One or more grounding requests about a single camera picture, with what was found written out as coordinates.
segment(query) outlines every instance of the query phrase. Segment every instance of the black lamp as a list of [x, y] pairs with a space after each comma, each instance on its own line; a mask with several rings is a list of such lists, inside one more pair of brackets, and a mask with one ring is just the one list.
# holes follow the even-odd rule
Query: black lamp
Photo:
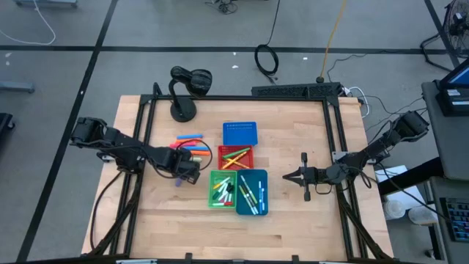
[[196, 105], [190, 98], [177, 99], [174, 93], [174, 85], [178, 82], [185, 84], [189, 93], [198, 98], [199, 96], [206, 95], [212, 86], [212, 73], [208, 70], [189, 71], [183, 67], [175, 66], [171, 69], [171, 77], [173, 78], [169, 82], [169, 92], [173, 97], [171, 116], [178, 122], [190, 121], [196, 116]]

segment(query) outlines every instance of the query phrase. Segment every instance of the green basket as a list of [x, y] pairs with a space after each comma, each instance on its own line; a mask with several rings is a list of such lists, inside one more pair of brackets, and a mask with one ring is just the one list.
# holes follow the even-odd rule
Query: green basket
[[[220, 203], [218, 201], [218, 198], [220, 197], [221, 194], [217, 196], [216, 199], [213, 198], [213, 194], [219, 190], [220, 187], [218, 187], [216, 190], [213, 189], [213, 186], [215, 186], [217, 183], [220, 183], [221, 181], [225, 180], [227, 177], [230, 177], [228, 182], [232, 183], [234, 186], [233, 192], [232, 192], [232, 205], [213, 205], [214, 203]], [[210, 173], [210, 184], [208, 186], [208, 207], [209, 208], [219, 208], [219, 209], [227, 209], [227, 208], [236, 208], [236, 193], [237, 193], [237, 173], [236, 171], [211, 171]]]

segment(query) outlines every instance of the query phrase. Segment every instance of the wooden tabletop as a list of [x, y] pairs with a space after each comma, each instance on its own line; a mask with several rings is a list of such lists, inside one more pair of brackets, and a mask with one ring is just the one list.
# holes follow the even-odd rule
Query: wooden tabletop
[[[358, 102], [356, 98], [339, 98], [339, 102], [349, 151], [361, 150], [367, 143]], [[319, 195], [312, 188], [311, 201], [304, 202], [303, 188], [281, 178], [298, 169], [302, 152], [308, 153], [309, 166], [326, 168], [331, 165], [322, 104], [216, 100], [195, 103], [196, 117], [190, 122], [178, 123], [171, 118], [171, 103], [157, 101], [149, 144], [168, 146], [177, 135], [203, 133], [204, 141], [213, 150], [213, 162], [201, 172], [196, 185], [184, 182], [179, 188], [174, 186], [174, 180], [158, 176], [147, 164], [130, 256], [182, 259], [186, 252], [191, 252], [194, 259], [291, 260], [292, 255], [297, 254], [300, 260], [347, 260], [336, 190], [333, 188], [330, 194]], [[139, 96], [122, 96], [114, 127], [132, 135], [138, 106]], [[340, 150], [332, 108], [330, 115], [336, 149]], [[254, 165], [268, 172], [269, 213], [266, 216], [239, 216], [235, 210], [207, 206], [209, 173], [217, 169], [222, 124], [228, 121], [257, 122], [259, 144], [254, 147]], [[140, 140], [143, 140], [145, 126], [143, 122]], [[374, 177], [370, 166], [364, 171]], [[104, 164], [97, 195], [116, 173], [115, 164]], [[99, 204], [95, 243], [115, 220], [122, 180], [123, 177], [107, 190]], [[363, 225], [384, 252], [392, 256], [376, 184], [367, 189], [358, 177], [355, 187]], [[318, 186], [318, 191], [329, 188]], [[124, 224], [118, 252], [122, 251], [126, 230]], [[355, 238], [353, 228], [350, 233]], [[357, 246], [354, 249], [358, 256]], [[89, 231], [82, 251], [90, 251]]]

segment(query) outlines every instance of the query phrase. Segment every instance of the yellow cable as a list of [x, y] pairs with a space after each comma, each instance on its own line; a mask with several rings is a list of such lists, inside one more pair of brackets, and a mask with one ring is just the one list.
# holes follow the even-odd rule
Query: yellow cable
[[334, 25], [334, 29], [330, 33], [329, 41], [328, 41], [328, 46], [325, 48], [325, 54], [324, 54], [324, 61], [322, 62], [322, 70], [321, 70], [321, 77], [324, 78], [324, 69], [325, 65], [328, 62], [328, 52], [329, 52], [329, 47], [330, 44], [332, 43], [332, 37], [334, 36], [334, 33], [336, 33], [337, 30], [337, 25], [339, 25], [339, 21], [342, 18], [342, 13], [344, 12], [345, 9], [345, 4], [347, 3], [347, 0], [342, 1], [342, 6], [340, 7], [340, 13], [339, 16], [337, 17], [336, 24]]

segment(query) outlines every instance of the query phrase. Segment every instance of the red basket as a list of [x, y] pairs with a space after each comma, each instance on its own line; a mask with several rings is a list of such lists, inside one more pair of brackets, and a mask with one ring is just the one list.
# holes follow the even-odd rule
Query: red basket
[[[250, 150], [248, 150], [248, 152], [242, 158], [240, 158], [237, 162], [248, 166], [249, 169], [253, 169], [254, 168], [254, 153], [252, 150], [252, 146], [223, 146], [223, 145], [218, 146], [218, 169], [222, 169], [223, 166], [229, 162], [223, 159], [224, 155], [228, 155], [230, 153], [245, 149], [247, 147], [250, 147]], [[226, 168], [226, 170], [238, 170], [238, 169], [245, 169], [245, 168], [238, 166], [237, 164], [232, 164], [228, 168]]]

